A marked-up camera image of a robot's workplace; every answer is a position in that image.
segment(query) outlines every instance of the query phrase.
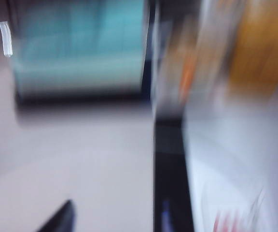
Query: black object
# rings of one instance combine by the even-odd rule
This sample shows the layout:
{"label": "black object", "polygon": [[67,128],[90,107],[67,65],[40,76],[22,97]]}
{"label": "black object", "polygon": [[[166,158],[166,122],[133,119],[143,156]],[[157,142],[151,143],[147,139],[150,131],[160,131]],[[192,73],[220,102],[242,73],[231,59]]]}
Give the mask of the black object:
{"label": "black object", "polygon": [[72,232],[74,221],[74,205],[68,200],[38,232]]}
{"label": "black object", "polygon": [[174,232],[193,232],[181,118],[156,120],[154,128],[154,232],[163,231],[168,202]]}

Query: red marking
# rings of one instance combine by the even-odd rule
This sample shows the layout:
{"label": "red marking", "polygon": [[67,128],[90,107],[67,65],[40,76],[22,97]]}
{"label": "red marking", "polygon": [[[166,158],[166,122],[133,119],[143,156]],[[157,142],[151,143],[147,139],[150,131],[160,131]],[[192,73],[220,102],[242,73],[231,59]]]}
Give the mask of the red marking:
{"label": "red marking", "polygon": [[220,213],[218,212],[215,218],[213,232],[217,232],[218,223],[220,222]]}

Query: white surface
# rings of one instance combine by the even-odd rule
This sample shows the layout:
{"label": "white surface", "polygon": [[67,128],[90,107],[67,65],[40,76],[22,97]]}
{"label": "white surface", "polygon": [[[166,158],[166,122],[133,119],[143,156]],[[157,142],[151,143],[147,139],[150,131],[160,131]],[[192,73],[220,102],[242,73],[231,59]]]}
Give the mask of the white surface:
{"label": "white surface", "polygon": [[67,199],[77,232],[152,231],[150,109],[87,105],[18,115],[7,62],[1,46],[0,231],[36,231]]}
{"label": "white surface", "polygon": [[239,186],[237,180],[248,178],[259,180],[265,189],[260,211],[265,231],[278,232],[278,109],[253,107],[223,112],[189,111],[186,120],[184,135],[196,232],[205,231],[205,184],[223,179]]}

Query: gray floor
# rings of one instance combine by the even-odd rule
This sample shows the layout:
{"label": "gray floor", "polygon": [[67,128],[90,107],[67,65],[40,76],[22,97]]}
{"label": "gray floor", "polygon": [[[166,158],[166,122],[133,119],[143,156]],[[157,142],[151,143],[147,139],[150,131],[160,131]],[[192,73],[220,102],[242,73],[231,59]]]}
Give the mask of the gray floor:
{"label": "gray floor", "polygon": [[[4,8],[0,8],[0,21]],[[148,232],[153,117],[145,106],[16,111],[0,38],[0,231],[36,231],[66,200],[77,232]]]}

